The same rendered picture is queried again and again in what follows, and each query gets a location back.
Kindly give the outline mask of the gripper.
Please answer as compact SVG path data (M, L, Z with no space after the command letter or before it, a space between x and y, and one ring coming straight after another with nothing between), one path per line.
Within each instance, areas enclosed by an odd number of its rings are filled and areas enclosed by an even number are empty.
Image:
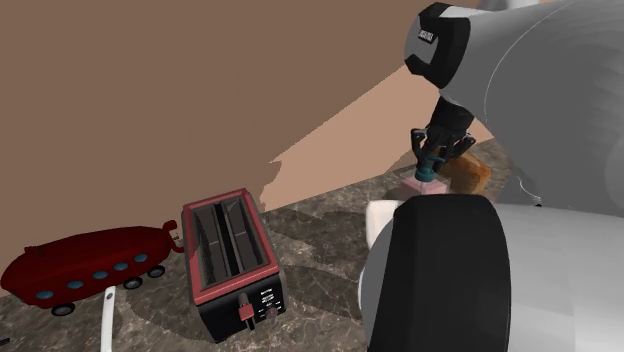
M426 129L410 131L411 148L420 166L433 164L433 149L439 149L438 168L463 155L476 139L466 134L474 115L463 106L440 96Z

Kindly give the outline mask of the brown bread loaf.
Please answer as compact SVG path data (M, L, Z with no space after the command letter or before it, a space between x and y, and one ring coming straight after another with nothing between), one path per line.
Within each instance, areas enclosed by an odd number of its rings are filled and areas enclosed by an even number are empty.
M450 181L452 193L481 194L491 177L491 170L474 154L465 152L443 165L440 174Z

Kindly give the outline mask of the pink bottle with teal pump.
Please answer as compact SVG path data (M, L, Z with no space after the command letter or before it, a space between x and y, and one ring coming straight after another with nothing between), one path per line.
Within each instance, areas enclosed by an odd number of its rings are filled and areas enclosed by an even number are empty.
M413 196L448 193L450 182L438 173L446 160L433 153L419 152L415 156L417 163L414 174L401 180L397 197L407 200Z

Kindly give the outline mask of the white box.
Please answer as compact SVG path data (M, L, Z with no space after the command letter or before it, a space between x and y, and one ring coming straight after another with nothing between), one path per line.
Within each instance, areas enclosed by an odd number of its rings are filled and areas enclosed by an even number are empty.
M367 246L371 249L374 242L388 223L392 222L395 210L403 204L400 200L374 200L366 207L365 225Z

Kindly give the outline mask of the red and black toaster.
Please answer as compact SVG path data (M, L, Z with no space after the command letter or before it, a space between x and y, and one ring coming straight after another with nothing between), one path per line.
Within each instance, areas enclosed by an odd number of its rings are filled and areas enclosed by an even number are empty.
M247 189L186 204L181 220L190 301L210 342L286 312L286 275Z

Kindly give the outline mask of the dark red toy bus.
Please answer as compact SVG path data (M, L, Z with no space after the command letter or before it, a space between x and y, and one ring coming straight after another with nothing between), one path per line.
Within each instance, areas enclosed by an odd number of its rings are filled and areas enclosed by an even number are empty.
M162 276L169 254L184 251L171 235L176 228L169 220L160 228L113 228L27 246L2 274L0 287L27 305L67 316L77 301L110 286L133 290L143 275Z

